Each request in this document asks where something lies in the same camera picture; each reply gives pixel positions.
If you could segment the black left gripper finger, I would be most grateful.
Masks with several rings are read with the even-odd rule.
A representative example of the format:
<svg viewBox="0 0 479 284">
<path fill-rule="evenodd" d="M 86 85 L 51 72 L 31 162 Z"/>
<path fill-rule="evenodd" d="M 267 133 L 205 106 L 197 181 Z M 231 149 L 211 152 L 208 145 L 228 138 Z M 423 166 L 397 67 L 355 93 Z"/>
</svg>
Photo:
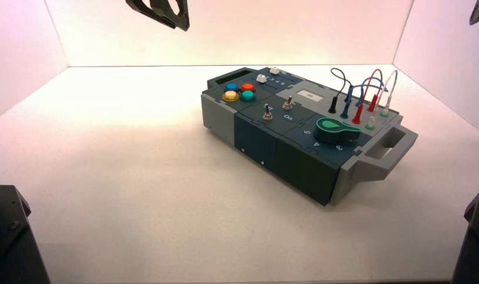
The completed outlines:
<svg viewBox="0 0 479 284">
<path fill-rule="evenodd" d="M 176 25 L 173 24 L 168 18 L 157 15 L 150 7 L 148 7 L 142 0 L 126 0 L 127 5 L 132 8 L 134 11 L 139 12 L 140 14 L 145 15 L 146 17 L 151 18 L 172 29 L 176 28 Z"/>
<path fill-rule="evenodd" d="M 151 0 L 150 7 L 155 13 L 156 21 L 172 29 L 187 31 L 190 19 L 187 1 Z"/>
</svg>

